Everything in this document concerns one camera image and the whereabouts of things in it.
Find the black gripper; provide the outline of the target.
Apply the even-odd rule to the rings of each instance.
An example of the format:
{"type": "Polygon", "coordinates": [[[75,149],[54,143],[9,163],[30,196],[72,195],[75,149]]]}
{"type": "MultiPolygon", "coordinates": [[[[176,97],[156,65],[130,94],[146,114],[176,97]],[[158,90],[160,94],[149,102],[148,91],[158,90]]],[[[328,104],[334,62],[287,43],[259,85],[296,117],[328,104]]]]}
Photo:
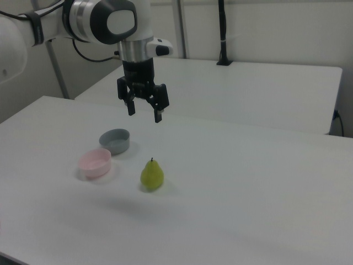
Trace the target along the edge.
{"type": "Polygon", "coordinates": [[[154,62],[148,59],[141,62],[123,61],[124,77],[117,80],[117,96],[127,106],[128,115],[135,114],[134,98],[147,99],[154,110],[154,121],[162,121],[162,113],[169,106],[165,84],[154,85],[154,62]]]}

